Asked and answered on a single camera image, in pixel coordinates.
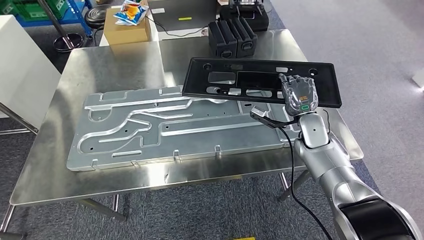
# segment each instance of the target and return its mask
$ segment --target yellow tape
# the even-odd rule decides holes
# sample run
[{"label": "yellow tape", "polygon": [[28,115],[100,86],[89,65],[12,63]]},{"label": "yellow tape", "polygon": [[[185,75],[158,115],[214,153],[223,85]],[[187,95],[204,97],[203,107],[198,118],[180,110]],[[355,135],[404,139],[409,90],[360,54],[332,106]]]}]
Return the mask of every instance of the yellow tape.
[{"label": "yellow tape", "polygon": [[188,17],[179,17],[178,18],[179,21],[186,21],[186,20],[191,20],[191,19],[192,19],[191,16],[188,16]]}]

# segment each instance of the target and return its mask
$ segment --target snack bag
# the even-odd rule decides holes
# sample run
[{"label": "snack bag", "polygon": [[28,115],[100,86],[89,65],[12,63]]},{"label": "snack bag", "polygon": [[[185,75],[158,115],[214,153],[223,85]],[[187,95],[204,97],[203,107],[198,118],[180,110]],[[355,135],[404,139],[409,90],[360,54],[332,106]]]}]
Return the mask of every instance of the snack bag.
[{"label": "snack bag", "polygon": [[122,21],[126,25],[138,25],[145,17],[148,6],[141,5],[139,2],[125,0],[120,8],[120,11],[115,13],[113,16],[119,19],[119,25],[122,25]]}]

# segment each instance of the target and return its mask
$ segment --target black laptop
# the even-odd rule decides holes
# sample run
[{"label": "black laptop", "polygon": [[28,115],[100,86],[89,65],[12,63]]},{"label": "black laptop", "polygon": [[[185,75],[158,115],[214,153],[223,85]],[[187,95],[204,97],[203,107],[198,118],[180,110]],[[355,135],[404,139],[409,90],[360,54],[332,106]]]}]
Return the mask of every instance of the black laptop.
[{"label": "black laptop", "polygon": [[199,29],[214,22],[217,0],[148,0],[153,20],[166,31]]}]

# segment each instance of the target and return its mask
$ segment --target aluminum plate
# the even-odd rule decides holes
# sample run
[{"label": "aluminum plate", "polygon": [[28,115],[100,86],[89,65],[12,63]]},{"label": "aluminum plate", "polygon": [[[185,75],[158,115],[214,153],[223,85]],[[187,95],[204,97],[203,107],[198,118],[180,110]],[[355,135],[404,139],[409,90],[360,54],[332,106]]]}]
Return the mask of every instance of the aluminum plate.
[{"label": "aluminum plate", "polygon": [[[281,104],[185,97],[182,86],[95,93],[83,106],[67,159],[92,171],[276,149],[287,139],[249,116],[254,105],[288,121]],[[298,129],[287,134],[293,140]]]}]

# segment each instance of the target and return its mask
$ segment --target floor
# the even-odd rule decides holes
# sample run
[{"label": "floor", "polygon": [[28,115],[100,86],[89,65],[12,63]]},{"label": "floor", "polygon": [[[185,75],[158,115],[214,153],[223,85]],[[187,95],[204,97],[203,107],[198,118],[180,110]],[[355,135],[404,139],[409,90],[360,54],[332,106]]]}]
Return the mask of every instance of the floor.
[{"label": "floor", "polygon": [[[285,25],[310,61],[335,64],[343,100],[342,116],[365,153],[365,159],[354,165],[357,174],[405,207],[423,228],[423,209],[418,204],[423,187],[418,173],[424,166],[420,162],[422,152],[417,149],[424,145],[424,129],[410,127],[423,121],[423,93],[416,91],[409,79],[423,67],[424,49],[418,46],[424,45],[423,35],[418,35],[422,19],[408,14],[420,11],[422,3],[405,0],[407,4],[396,6],[392,1],[391,12],[385,2],[272,0],[275,10],[270,13],[270,29]],[[402,20],[392,19],[397,15],[403,16]],[[407,23],[411,29],[405,30]],[[83,34],[78,25],[65,29]],[[62,72],[68,55],[51,48],[49,41],[57,37],[54,29],[34,27],[27,32]],[[10,123],[0,120],[0,129],[7,127]],[[0,174],[0,182],[5,183],[0,185],[0,211],[6,210],[33,140],[31,134],[0,136],[0,172],[5,173]],[[277,200],[280,192],[278,176],[269,175],[130,193],[122,196],[119,205],[129,215],[124,223],[73,202],[18,207],[10,231],[26,233],[30,240],[325,239],[313,219],[294,201]],[[310,179],[298,190],[298,196],[337,239],[322,190]],[[112,201],[110,197],[96,200],[109,206]]]},{"label": "floor", "polygon": [[424,229],[422,0],[271,0],[311,62],[335,65],[344,120],[382,194]]}]

